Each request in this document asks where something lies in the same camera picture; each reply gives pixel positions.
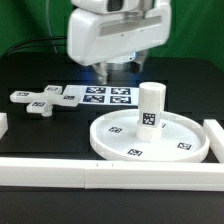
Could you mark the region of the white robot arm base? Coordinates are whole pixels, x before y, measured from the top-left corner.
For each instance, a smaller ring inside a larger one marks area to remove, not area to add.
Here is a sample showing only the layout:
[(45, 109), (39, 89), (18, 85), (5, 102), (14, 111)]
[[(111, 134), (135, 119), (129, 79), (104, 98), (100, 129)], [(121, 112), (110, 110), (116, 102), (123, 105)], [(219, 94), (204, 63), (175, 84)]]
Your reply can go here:
[(130, 71), (134, 74), (141, 73), (144, 63), (148, 57), (148, 51), (138, 51), (120, 56), (109, 61), (93, 64), (92, 67), (97, 74), (97, 79), (101, 84), (106, 84), (112, 74)]

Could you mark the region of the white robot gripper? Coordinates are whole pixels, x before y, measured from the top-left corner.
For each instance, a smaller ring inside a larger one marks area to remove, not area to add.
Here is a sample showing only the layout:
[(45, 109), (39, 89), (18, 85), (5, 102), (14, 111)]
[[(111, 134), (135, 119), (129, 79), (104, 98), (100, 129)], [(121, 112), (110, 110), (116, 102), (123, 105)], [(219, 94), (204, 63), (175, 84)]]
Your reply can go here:
[(163, 45), (171, 14), (169, 3), (139, 3), (137, 9), (109, 14), (76, 7), (68, 23), (68, 55), (88, 66)]

